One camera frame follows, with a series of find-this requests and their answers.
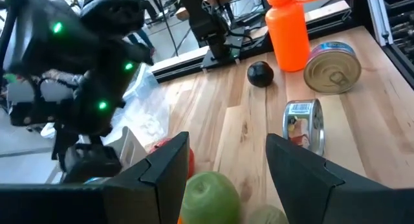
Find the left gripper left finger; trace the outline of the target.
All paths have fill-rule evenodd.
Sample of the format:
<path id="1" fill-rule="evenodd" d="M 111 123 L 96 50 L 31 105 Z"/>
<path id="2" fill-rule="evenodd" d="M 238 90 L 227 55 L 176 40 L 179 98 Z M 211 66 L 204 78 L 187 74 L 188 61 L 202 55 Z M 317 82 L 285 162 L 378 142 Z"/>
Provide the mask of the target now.
<path id="1" fill-rule="evenodd" d="M 189 133 L 182 131 L 101 184 L 1 185 L 1 223 L 176 223 L 189 150 Z"/>

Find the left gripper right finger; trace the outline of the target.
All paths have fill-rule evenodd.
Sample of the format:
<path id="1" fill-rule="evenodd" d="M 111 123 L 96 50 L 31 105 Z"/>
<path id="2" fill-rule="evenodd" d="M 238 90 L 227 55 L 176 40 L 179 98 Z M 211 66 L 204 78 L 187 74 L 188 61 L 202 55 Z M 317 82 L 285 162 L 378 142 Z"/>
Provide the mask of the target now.
<path id="1" fill-rule="evenodd" d="M 411 188 L 386 187 L 274 133 L 266 156 L 289 223 L 413 224 Z"/>

